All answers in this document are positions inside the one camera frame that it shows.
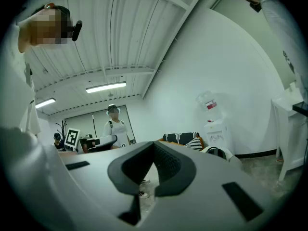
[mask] sneaker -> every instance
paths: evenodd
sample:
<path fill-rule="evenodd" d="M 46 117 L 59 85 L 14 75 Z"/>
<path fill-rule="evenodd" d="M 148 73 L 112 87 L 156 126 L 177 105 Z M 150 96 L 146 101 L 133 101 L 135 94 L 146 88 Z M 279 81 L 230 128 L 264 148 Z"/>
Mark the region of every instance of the sneaker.
<path fill-rule="evenodd" d="M 150 180 L 144 179 L 144 180 L 140 183 L 140 185 L 144 185 L 144 184 L 148 184 L 148 183 L 150 183 Z"/>
<path fill-rule="evenodd" d="M 139 192 L 139 197 L 140 198 L 148 198 L 149 194 L 147 194 L 146 192 Z"/>

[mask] sleeve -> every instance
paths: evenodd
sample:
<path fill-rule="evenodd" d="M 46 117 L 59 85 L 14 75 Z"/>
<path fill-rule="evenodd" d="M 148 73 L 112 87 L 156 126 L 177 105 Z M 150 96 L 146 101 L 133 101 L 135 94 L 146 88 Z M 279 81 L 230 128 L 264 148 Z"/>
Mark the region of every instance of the sleeve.
<path fill-rule="evenodd" d="M 103 130 L 103 136 L 108 136 L 108 135 L 111 135 L 111 127 L 109 122 L 106 122 Z"/>

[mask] hat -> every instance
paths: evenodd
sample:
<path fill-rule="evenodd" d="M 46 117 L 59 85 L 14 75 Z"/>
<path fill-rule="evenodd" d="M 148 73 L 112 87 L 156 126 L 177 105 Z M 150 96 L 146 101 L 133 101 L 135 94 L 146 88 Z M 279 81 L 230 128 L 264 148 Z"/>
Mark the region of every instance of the hat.
<path fill-rule="evenodd" d="M 116 105 L 111 104 L 111 105 L 108 106 L 106 114 L 109 115 L 109 111 L 112 110 L 112 109 L 117 109 L 120 113 L 120 109 Z"/>
<path fill-rule="evenodd" d="M 114 104 L 108 106 L 108 109 L 107 109 L 107 110 L 110 111 L 111 109 L 117 109 L 117 106 L 114 105 Z"/>
<path fill-rule="evenodd" d="M 56 140 L 60 140 L 61 139 L 61 135 L 59 133 L 55 133 L 53 135 L 53 137 L 56 139 Z"/>

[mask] water bottle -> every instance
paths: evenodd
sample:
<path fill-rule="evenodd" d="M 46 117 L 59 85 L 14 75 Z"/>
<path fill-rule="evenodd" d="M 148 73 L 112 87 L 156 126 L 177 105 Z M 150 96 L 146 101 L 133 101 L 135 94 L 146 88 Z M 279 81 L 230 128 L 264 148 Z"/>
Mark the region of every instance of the water bottle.
<path fill-rule="evenodd" d="M 216 121 L 222 118 L 221 112 L 217 106 L 214 95 L 211 91 L 200 93 L 196 101 L 201 106 L 201 109 L 206 112 L 208 122 Z"/>

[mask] fluorescent light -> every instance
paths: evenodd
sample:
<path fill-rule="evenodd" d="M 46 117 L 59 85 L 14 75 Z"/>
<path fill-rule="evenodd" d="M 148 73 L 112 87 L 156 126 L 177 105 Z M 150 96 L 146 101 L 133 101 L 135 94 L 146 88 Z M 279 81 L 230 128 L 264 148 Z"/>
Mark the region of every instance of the fluorescent light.
<path fill-rule="evenodd" d="M 125 86 L 126 86 L 126 82 L 118 82 L 118 83 L 114 83 L 114 84 L 107 84 L 107 85 L 102 85 L 102 86 L 97 86 L 97 87 L 86 88 L 86 92 L 92 93 L 92 92 L 96 92 L 96 91 L 108 90 L 108 89 L 125 87 Z"/>
<path fill-rule="evenodd" d="M 56 102 L 56 100 L 54 98 L 50 98 L 50 99 L 47 99 L 47 100 L 45 100 L 43 102 L 38 103 L 37 105 L 35 105 L 35 107 L 38 109 L 40 107 L 43 107 L 45 105 L 48 105 L 48 104 L 54 103 L 54 102 Z"/>

